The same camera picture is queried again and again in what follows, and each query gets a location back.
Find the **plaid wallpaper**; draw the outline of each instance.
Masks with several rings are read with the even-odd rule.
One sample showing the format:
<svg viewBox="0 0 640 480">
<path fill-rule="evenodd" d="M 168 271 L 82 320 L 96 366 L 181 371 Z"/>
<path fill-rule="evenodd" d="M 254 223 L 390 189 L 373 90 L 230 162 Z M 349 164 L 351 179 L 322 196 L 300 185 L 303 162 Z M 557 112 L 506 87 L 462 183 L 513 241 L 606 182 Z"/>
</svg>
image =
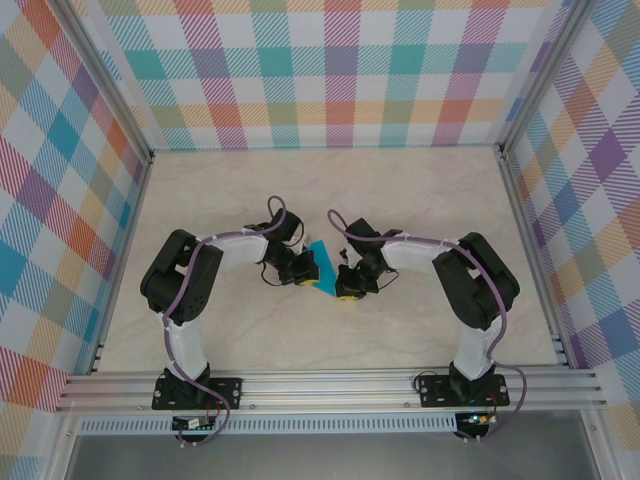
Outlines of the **plaid wallpaper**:
<svg viewBox="0 0 640 480">
<path fill-rule="evenodd" d="M 538 50 L 538 54 L 536 55 L 535 60 L 531 64 L 529 71 L 527 72 L 527 76 L 525 77 L 525 81 L 520 86 L 520 90 L 518 91 L 518 96 L 511 106 L 511 110 L 509 110 L 509 114 L 507 115 L 507 120 L 504 122 L 502 126 L 502 130 L 500 131 L 500 135 L 498 135 L 498 143 L 502 143 L 509 132 L 509 128 L 513 123 L 513 120 L 516 118 L 516 115 L 520 111 L 520 106 L 524 99 L 529 95 L 531 91 L 531 87 L 538 76 L 538 72 L 540 71 L 540 67 L 547 60 L 547 56 L 549 54 L 549 50 L 553 42 L 555 42 L 560 30 L 564 26 L 564 22 L 567 20 L 569 16 L 569 10 L 571 10 L 571 5 L 573 5 L 574 0 L 562 0 L 562 5 L 560 6 L 560 10 L 556 14 L 556 17 L 551 24 L 551 28 L 547 32 L 547 35 L 544 38 L 544 42 L 542 42 L 542 46 L 540 50 Z"/>
<path fill-rule="evenodd" d="M 640 0 L 599 2 L 511 159 L 578 362 L 638 468 Z"/>
<path fill-rule="evenodd" d="M 0 2 L 0 478 L 91 354 L 143 165 L 45 0 Z"/>
<path fill-rule="evenodd" d="M 197 149 L 494 143 L 560 0 L 74 3 L 147 136 Z"/>
</svg>

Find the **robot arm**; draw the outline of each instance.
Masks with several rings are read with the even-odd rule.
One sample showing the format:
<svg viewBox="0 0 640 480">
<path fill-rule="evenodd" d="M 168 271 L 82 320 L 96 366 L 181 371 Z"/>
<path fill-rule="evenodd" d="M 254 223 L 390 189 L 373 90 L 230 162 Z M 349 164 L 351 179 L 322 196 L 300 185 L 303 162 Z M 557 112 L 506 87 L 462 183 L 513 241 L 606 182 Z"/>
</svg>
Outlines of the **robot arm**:
<svg viewBox="0 0 640 480">
<path fill-rule="evenodd" d="M 410 239 L 400 230 L 380 235 L 364 220 L 349 225 L 346 232 L 359 237 L 398 237 Z M 468 250 L 489 273 L 507 310 L 520 293 L 513 274 L 482 235 L 470 233 L 454 243 Z M 498 337 L 502 320 L 499 307 L 484 278 L 472 275 L 473 265 L 460 252 L 444 245 L 429 245 L 411 241 L 358 241 L 347 238 L 341 252 L 347 265 L 338 268 L 336 295 L 339 298 L 363 298 L 378 293 L 377 280 L 389 270 L 411 269 L 435 273 L 447 295 L 449 304 L 462 322 L 457 354 L 450 365 L 450 387 L 461 401 L 484 393 L 493 375 L 493 360 L 489 348 Z"/>
<path fill-rule="evenodd" d="M 276 225 L 281 216 L 282 210 L 279 210 L 271 222 L 246 226 L 245 231 L 252 232 L 252 235 L 214 237 L 201 248 L 195 259 L 187 289 L 169 316 L 171 323 L 168 328 L 176 363 L 198 383 L 206 384 L 208 381 L 209 364 L 202 352 L 197 317 L 207 305 L 220 270 L 243 263 L 264 262 L 276 269 L 282 285 L 308 285 L 319 279 L 313 252 L 302 251 L 307 237 L 302 222 L 292 212 L 285 213 L 284 221 L 275 230 L 264 235 L 253 234 Z M 176 298 L 185 278 L 184 268 L 199 242 L 200 238 L 184 230 L 174 231 L 145 274 L 140 292 L 160 319 Z M 193 405 L 201 405 L 204 393 L 185 382 L 173 363 L 164 375 L 169 378 L 173 390 L 183 392 L 185 400 L 192 396 Z"/>
</svg>

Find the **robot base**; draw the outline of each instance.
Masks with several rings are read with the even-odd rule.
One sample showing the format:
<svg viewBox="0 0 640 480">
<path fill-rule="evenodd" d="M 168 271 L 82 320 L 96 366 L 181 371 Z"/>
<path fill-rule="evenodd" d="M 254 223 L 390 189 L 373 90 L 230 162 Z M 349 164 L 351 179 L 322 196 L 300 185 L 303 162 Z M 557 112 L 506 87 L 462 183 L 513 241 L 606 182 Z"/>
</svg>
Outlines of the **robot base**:
<svg viewBox="0 0 640 480">
<path fill-rule="evenodd" d="M 231 410 L 240 408 L 242 396 L 241 378 L 209 378 L 209 366 L 196 382 L 220 394 L 229 402 Z M 168 368 L 158 377 L 153 393 L 151 408 L 153 410 L 207 410 L 216 411 L 224 405 L 215 398 L 211 398 L 202 390 L 194 387 Z"/>
<path fill-rule="evenodd" d="M 450 375 L 420 375 L 415 383 L 420 392 L 420 405 L 423 408 L 505 407 L 510 403 L 504 376 L 498 374 L 488 376 L 483 389 L 465 400 L 462 400 L 451 388 Z"/>
</svg>

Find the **marble surface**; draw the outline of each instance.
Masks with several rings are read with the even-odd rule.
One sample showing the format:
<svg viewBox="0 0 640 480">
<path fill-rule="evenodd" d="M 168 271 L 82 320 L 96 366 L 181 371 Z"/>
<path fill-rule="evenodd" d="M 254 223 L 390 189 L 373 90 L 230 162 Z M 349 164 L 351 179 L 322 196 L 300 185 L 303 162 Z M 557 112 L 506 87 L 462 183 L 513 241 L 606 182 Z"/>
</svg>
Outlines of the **marble surface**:
<svg viewBox="0 0 640 480">
<path fill-rule="evenodd" d="M 522 289 L 495 357 L 555 363 L 490 148 L 264 150 L 158 155 L 101 371 L 155 371 L 166 364 L 160 324 L 139 284 L 169 233 L 214 234 L 266 221 L 265 202 L 274 193 L 314 240 L 324 240 L 334 266 L 343 239 L 326 220 L 332 207 L 347 221 L 362 216 L 382 232 L 400 228 L 433 238 L 482 233 Z M 260 268 L 243 265 L 216 279 L 200 316 L 214 369 L 444 366 L 455 354 L 460 322 L 435 275 L 403 271 L 380 294 L 344 302 L 313 287 L 265 285 Z"/>
</svg>

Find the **purple cable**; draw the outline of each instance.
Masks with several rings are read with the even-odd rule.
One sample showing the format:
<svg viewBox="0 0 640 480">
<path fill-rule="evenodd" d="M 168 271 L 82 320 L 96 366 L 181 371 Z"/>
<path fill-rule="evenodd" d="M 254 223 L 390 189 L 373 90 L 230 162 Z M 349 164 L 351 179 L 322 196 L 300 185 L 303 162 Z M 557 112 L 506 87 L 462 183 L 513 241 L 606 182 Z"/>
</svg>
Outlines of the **purple cable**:
<svg viewBox="0 0 640 480">
<path fill-rule="evenodd" d="M 257 232 L 253 232 L 253 231 L 224 232 L 216 235 L 216 238 L 257 237 L 257 236 L 262 236 L 265 233 L 273 232 L 275 229 L 280 227 L 280 225 L 282 225 L 282 222 L 284 222 L 284 218 L 287 213 L 287 206 L 285 205 L 284 200 L 277 195 L 271 195 L 267 200 L 267 208 L 269 209 L 269 213 L 271 214 L 272 217 L 273 217 L 273 214 L 271 213 L 271 202 L 273 200 L 277 200 L 278 202 L 280 202 L 280 205 L 282 206 L 282 214 L 280 215 L 280 218 L 275 223 L 275 225 Z M 189 265 L 187 266 L 187 271 L 185 272 L 184 279 L 182 280 L 182 285 L 180 285 L 180 290 L 178 290 L 178 294 L 176 295 L 176 298 L 173 299 L 173 302 L 171 303 L 171 305 L 169 305 L 169 308 L 167 309 L 167 311 L 164 312 L 164 314 L 162 315 L 162 324 L 164 326 L 164 346 L 167 349 L 167 355 L 169 356 L 169 360 L 171 361 L 174 368 L 176 369 L 176 372 L 178 372 L 180 376 L 184 378 L 185 381 L 187 381 L 189 384 L 193 385 L 194 387 L 202 390 L 203 392 L 211 395 L 212 397 L 222 402 L 222 404 L 224 405 L 224 408 L 226 409 L 226 414 L 225 414 L 224 422 L 222 422 L 222 425 L 220 425 L 220 427 L 218 427 L 218 429 L 215 432 L 213 432 L 211 435 L 207 436 L 204 440 L 201 440 L 200 442 L 189 443 L 186 440 L 184 440 L 184 438 L 182 437 L 182 431 L 178 432 L 178 439 L 180 440 L 180 442 L 182 442 L 181 443 L 182 446 L 189 445 L 191 447 L 197 447 L 198 445 L 204 445 L 206 443 L 209 443 L 218 435 L 220 435 L 220 432 L 222 432 L 222 430 L 226 428 L 227 423 L 229 422 L 229 417 L 231 416 L 231 407 L 229 406 L 229 402 L 227 402 L 227 400 L 222 395 L 220 395 L 217 392 L 214 392 L 213 390 L 205 387 L 204 385 L 200 385 L 194 379 L 189 377 L 186 374 L 186 372 L 182 369 L 182 367 L 178 365 L 178 362 L 176 361 L 176 357 L 173 353 L 173 348 L 171 348 L 171 338 L 169 336 L 169 331 L 171 330 L 171 321 L 169 317 L 174 312 L 174 310 L 178 307 L 178 305 L 182 301 L 182 297 L 184 297 L 184 294 L 187 291 L 187 285 L 189 284 L 189 279 L 191 278 L 191 273 L 193 272 L 193 266 L 195 264 L 196 257 L 198 256 L 198 252 L 200 252 L 200 250 L 204 245 L 211 242 L 212 240 L 213 240 L 213 237 L 207 237 L 201 240 L 193 249 L 193 253 L 191 254 L 191 258 L 189 259 Z"/>
<path fill-rule="evenodd" d="M 342 222 L 343 227 L 340 227 L 340 225 L 338 225 L 336 223 L 336 221 L 333 219 L 333 216 L 338 217 L 338 219 Z M 344 235 L 347 238 L 351 238 L 352 240 L 357 240 L 359 242 L 388 242 L 388 243 L 415 242 L 415 243 L 426 243 L 428 245 L 436 245 L 436 246 L 442 245 L 442 246 L 451 248 L 452 250 L 455 250 L 457 252 L 460 252 L 462 255 L 464 255 L 465 258 L 467 258 L 467 260 L 469 260 L 471 262 L 471 264 L 474 267 L 476 267 L 476 269 L 478 270 L 480 275 L 482 275 L 482 278 L 484 278 L 484 280 L 487 282 L 487 285 L 489 286 L 489 289 L 491 290 L 491 293 L 493 293 L 493 296 L 496 299 L 496 302 L 498 304 L 498 309 L 500 310 L 500 318 L 502 318 L 502 325 L 500 326 L 500 332 L 498 333 L 498 336 L 495 338 L 495 340 L 491 343 L 491 345 L 489 345 L 489 349 L 487 350 L 487 358 L 489 360 L 493 360 L 491 358 L 491 354 L 493 353 L 493 350 L 496 348 L 496 346 L 498 345 L 500 340 L 502 340 L 502 337 L 504 337 L 504 334 L 507 331 L 507 309 L 506 309 L 506 307 L 504 305 L 504 301 L 502 300 L 502 297 L 500 296 L 500 292 L 498 291 L 498 287 L 496 287 L 496 284 L 491 279 L 491 276 L 484 269 L 484 267 L 480 264 L 480 262 L 478 262 L 478 260 L 476 260 L 476 258 L 473 255 L 471 255 L 471 253 L 468 250 L 465 250 L 460 245 L 457 245 L 455 243 L 447 242 L 446 240 L 435 240 L 433 238 L 402 236 L 402 235 L 397 236 L 397 237 L 360 237 L 358 235 L 353 235 L 352 233 L 349 233 L 349 232 L 346 231 L 346 228 L 348 226 L 347 222 L 345 221 L 344 217 L 342 215 L 340 215 L 340 213 L 338 211 L 334 210 L 333 208 L 330 209 L 327 212 L 327 218 L 329 219 L 329 223 L 333 226 L 333 228 L 338 230 L 342 235 Z M 504 422 L 502 424 L 502 426 L 500 428 L 498 428 L 497 430 L 494 430 L 494 431 L 488 433 L 487 435 L 485 435 L 485 438 L 487 438 L 489 436 L 495 436 L 498 432 L 501 432 L 502 430 L 504 430 L 504 428 L 509 423 L 511 423 L 511 421 L 516 417 L 518 412 L 520 412 L 520 409 L 522 409 L 522 405 L 524 404 L 524 400 L 525 400 L 525 398 L 527 396 L 527 377 L 525 376 L 525 374 L 522 371 L 522 369 L 520 369 L 518 367 L 515 367 L 513 365 L 505 365 L 504 363 L 500 363 L 500 362 L 497 362 L 495 360 L 493 360 L 493 363 L 496 366 L 500 367 L 500 368 L 506 368 L 507 370 L 513 370 L 513 371 L 517 372 L 520 375 L 520 377 L 522 378 L 522 395 L 520 396 L 520 400 L 518 400 L 516 408 L 513 410 L 513 414 L 507 419 L 507 421 Z"/>
</svg>

